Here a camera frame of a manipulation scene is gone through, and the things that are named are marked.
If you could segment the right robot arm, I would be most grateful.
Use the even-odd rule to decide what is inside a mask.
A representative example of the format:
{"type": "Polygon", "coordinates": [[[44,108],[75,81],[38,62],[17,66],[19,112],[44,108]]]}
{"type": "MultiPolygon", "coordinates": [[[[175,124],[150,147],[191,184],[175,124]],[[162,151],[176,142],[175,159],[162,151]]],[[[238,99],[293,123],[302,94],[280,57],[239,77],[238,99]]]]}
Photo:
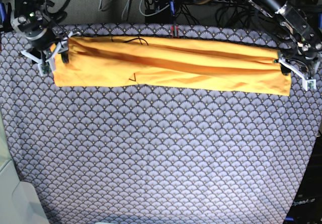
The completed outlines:
{"type": "Polygon", "coordinates": [[[62,29],[60,34],[55,34],[53,31],[55,26],[60,28],[58,21],[66,16],[66,12],[49,13],[48,7],[53,6],[49,0],[20,0],[18,6],[11,13],[10,26],[31,44],[31,48],[22,50],[21,54],[37,65],[41,76],[56,71],[57,55],[68,64],[68,40],[80,33],[66,33],[62,29]]]}

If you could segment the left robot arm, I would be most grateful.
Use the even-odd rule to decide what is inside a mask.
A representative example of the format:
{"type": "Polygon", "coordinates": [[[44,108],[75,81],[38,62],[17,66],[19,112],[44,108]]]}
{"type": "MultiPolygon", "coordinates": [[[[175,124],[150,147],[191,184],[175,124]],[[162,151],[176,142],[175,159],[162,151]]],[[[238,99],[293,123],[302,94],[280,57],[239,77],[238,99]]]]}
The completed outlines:
{"type": "Polygon", "coordinates": [[[321,65],[321,32],[308,22],[304,11],[295,8],[288,0],[244,0],[264,16],[275,19],[288,32],[288,41],[294,44],[291,52],[281,51],[278,59],[284,74],[295,73],[302,87],[317,89],[315,75],[321,65]]]}

